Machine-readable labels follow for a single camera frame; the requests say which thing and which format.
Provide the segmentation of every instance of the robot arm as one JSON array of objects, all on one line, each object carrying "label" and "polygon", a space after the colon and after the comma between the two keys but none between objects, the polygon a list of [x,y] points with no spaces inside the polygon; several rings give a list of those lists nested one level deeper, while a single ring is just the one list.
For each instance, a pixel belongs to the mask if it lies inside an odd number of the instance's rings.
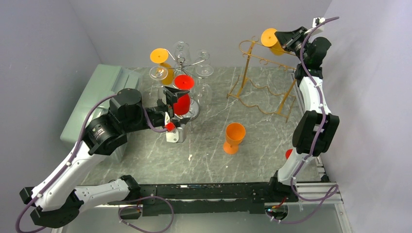
[{"label": "robot arm", "polygon": [[[59,228],[94,206],[140,197],[140,187],[131,176],[122,176],[114,182],[98,186],[76,185],[95,165],[127,142],[127,133],[166,126],[168,129],[162,131],[166,132],[168,141],[184,141],[188,119],[177,120],[170,116],[173,116],[173,104],[188,91],[164,87],[164,93],[167,104],[158,102],[157,107],[145,109],[141,105],[139,91],[121,90],[110,100],[109,112],[92,120],[86,127],[77,153],[75,146],[42,183],[22,189],[20,196],[25,204],[34,200],[32,206],[36,208],[30,215],[35,225]],[[52,184],[41,192],[50,182]]]},{"label": "robot arm", "polygon": [[[324,18],[315,18],[313,27],[315,28],[324,21]],[[324,153],[328,150],[339,125],[339,117],[332,115],[326,104],[322,89],[323,75],[320,65],[331,43],[324,37],[318,37],[311,43],[306,43],[303,48],[303,41],[311,30],[300,27],[292,32],[275,32],[275,36],[284,50],[294,52],[297,56],[303,50],[303,62],[313,78],[312,80],[307,76],[302,64],[297,65],[295,78],[302,93],[306,111],[293,133],[292,152],[277,174],[278,182],[283,185],[291,185],[291,179],[299,170],[304,169],[321,152]],[[316,131],[320,127],[323,117],[321,106],[323,106],[326,115],[326,122],[316,140],[312,156],[308,157]]]}]

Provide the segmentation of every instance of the white wall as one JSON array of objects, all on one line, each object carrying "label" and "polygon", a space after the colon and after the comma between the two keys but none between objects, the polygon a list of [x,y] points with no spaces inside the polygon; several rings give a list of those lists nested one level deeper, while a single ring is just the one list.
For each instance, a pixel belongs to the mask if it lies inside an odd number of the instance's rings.
[{"label": "white wall", "polygon": [[[99,62],[67,0],[0,2],[0,232],[67,155],[60,133]],[[28,213],[22,229],[37,228]]]},{"label": "white wall", "polygon": [[355,232],[412,232],[412,3],[333,0],[324,89],[341,123],[322,156]]},{"label": "white wall", "polygon": [[[149,54],[162,47],[172,51],[183,40],[192,58],[209,50],[215,66],[244,66],[239,42],[267,28],[281,31],[311,26],[331,0],[70,0],[102,61],[129,67],[151,67]],[[262,55],[296,65],[295,57]]]}]

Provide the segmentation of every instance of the purple cable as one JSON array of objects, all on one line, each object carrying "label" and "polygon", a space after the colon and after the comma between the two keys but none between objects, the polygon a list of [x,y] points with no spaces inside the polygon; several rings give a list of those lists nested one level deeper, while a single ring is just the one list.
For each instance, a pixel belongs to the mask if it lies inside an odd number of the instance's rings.
[{"label": "purple cable", "polygon": [[[96,103],[96,104],[91,108],[91,110],[88,112],[88,114],[87,114],[87,116],[86,116],[86,118],[85,118],[85,120],[84,120],[84,122],[83,122],[82,129],[80,130],[79,138],[78,138],[77,141],[76,141],[76,145],[74,146],[73,153],[71,154],[68,162],[71,163],[71,162],[74,160],[74,158],[76,158],[77,152],[79,152],[79,149],[80,149],[80,142],[82,141],[82,138],[83,138],[83,136],[84,136],[84,134],[85,134],[87,121],[89,120],[89,118],[90,118],[90,116],[92,115],[92,113],[94,112],[94,110],[95,110],[98,106],[100,106],[103,102],[105,102],[106,100],[108,100],[108,99],[110,99],[110,98],[112,98],[112,97],[114,97],[114,96],[116,96],[116,95],[108,96],[108,97],[104,98],[103,100],[99,101],[99,102]],[[67,168],[68,168],[68,166],[67,166],[67,165],[64,165],[64,166],[59,170],[59,172],[58,172],[38,193],[39,193],[39,194],[43,194],[44,191],[46,191],[46,190],[63,174],[63,172],[64,172]],[[18,215],[17,220],[16,220],[16,224],[15,224],[16,232],[18,232],[18,233],[36,233],[36,232],[39,232],[39,231],[41,231],[41,230],[43,230],[43,229],[46,228],[46,227],[40,227],[40,228],[37,229],[37,230],[29,231],[29,232],[24,232],[24,231],[22,231],[22,230],[20,229],[20,221],[21,221],[21,218],[23,217],[24,213],[29,209],[29,207],[30,207],[33,203],[35,203],[37,200],[38,200],[38,197],[35,196],[35,197],[24,207],[23,211]]]},{"label": "purple cable", "polygon": [[[312,33],[313,33],[314,31],[316,31],[318,28],[320,28],[321,26],[325,25],[326,23],[329,23],[329,22],[334,21],[334,20],[337,20],[337,19],[339,19],[339,17],[328,18],[328,19],[326,19],[324,22],[318,24],[315,28],[313,28],[312,31],[310,31],[310,32],[308,33],[308,35],[305,37],[305,39],[303,40],[302,45],[301,45],[301,50],[300,50],[300,54],[299,54],[299,60],[300,60],[300,62],[301,62],[301,64],[302,64],[303,70],[305,70],[306,74],[308,75],[308,77],[309,77],[310,80],[312,81],[313,85],[315,85],[315,86],[317,86],[318,83],[317,83],[317,82],[315,81],[315,79],[312,77],[312,75],[310,74],[310,72],[309,72],[308,69],[306,68],[306,65],[305,65],[305,63],[304,63],[304,61],[303,61],[303,50],[304,50],[303,48],[305,47],[306,42],[309,40],[310,36],[312,35]],[[316,87],[316,89],[317,89],[317,91],[318,91],[318,93],[319,93],[320,103],[323,104],[322,91],[321,91],[320,87],[318,87],[318,86]],[[325,112],[325,109],[324,109],[323,106],[321,107],[321,111],[322,111],[322,121],[321,121],[321,123],[320,123],[320,125],[319,125],[318,130],[317,130],[316,133],[315,133],[315,137],[313,138],[313,141],[312,141],[312,145],[311,145],[311,147],[310,147],[309,154],[308,154],[307,156],[305,156],[304,160],[300,163],[298,169],[297,169],[296,172],[293,174],[293,177],[296,177],[296,175],[299,173],[300,169],[302,169],[302,166],[303,166],[303,164],[305,163],[305,161],[306,161],[309,157],[311,157],[311,156],[313,155],[313,151],[314,151],[314,149],[315,149],[316,141],[318,140],[319,134],[320,134],[320,132],[321,132],[321,130],[322,130],[324,124],[325,124],[325,121],[326,121],[326,112]],[[305,200],[305,201],[321,201],[321,202],[318,204],[318,206],[317,206],[309,215],[307,215],[307,216],[304,217],[303,219],[298,220],[298,221],[280,221],[280,223],[283,223],[283,224],[297,224],[297,223],[302,223],[302,222],[308,220],[310,217],[312,217],[312,216],[320,209],[320,207],[322,206],[323,202],[324,202],[326,199],[332,197],[333,195],[335,195],[335,194],[338,192],[339,186],[338,186],[337,184],[333,185],[333,186],[327,191],[327,193],[326,193],[326,195],[325,195],[324,197],[322,197],[322,198],[317,198],[317,199],[307,199],[307,198],[304,198],[304,197],[302,197],[301,195],[299,195],[299,193],[295,190],[295,188],[294,188],[294,186],[293,186],[293,178],[291,178],[291,188],[292,188],[292,191],[295,193],[295,195],[297,195],[297,196],[298,196],[300,199],[302,199],[302,200]]]},{"label": "purple cable", "polygon": [[152,129],[152,130],[155,131],[156,133],[164,133],[164,132],[167,131],[166,128],[161,129],[161,130],[156,129],[156,128],[153,126],[152,122],[150,121],[149,115],[147,114],[146,109],[145,109],[144,107],[142,107],[142,109],[143,109],[144,117],[146,118],[147,125],[150,127],[150,129]]},{"label": "purple cable", "polygon": [[140,201],[140,200],[145,200],[145,199],[151,199],[151,198],[162,200],[162,201],[166,202],[166,204],[170,207],[170,210],[171,210],[171,212],[172,212],[172,219],[170,220],[170,223],[167,225],[167,227],[166,227],[165,229],[163,229],[163,230],[161,230],[161,231],[158,231],[158,232],[149,232],[149,231],[143,230],[143,229],[141,229],[141,228],[139,228],[139,227],[137,227],[137,226],[135,226],[135,225],[133,225],[133,224],[130,224],[130,223],[126,222],[126,221],[123,220],[123,219],[121,219],[120,214],[121,214],[121,212],[122,212],[123,210],[125,210],[125,209],[130,209],[130,208],[136,208],[135,206],[125,206],[125,207],[123,207],[123,208],[121,208],[121,209],[119,210],[119,220],[120,220],[120,222],[122,222],[122,223],[126,224],[127,226],[132,227],[132,228],[134,228],[134,229],[136,229],[136,230],[138,230],[138,231],[144,232],[144,233],[162,233],[162,232],[167,231],[167,229],[169,229],[170,226],[171,226],[172,223],[173,223],[174,211],[173,211],[172,205],[171,205],[170,202],[168,202],[166,199],[164,199],[164,198],[162,198],[162,197],[158,197],[158,196],[150,196],[150,197],[139,198],[139,199],[136,199],[136,200],[128,200],[128,201],[126,201],[126,202],[135,202],[135,201]]}]

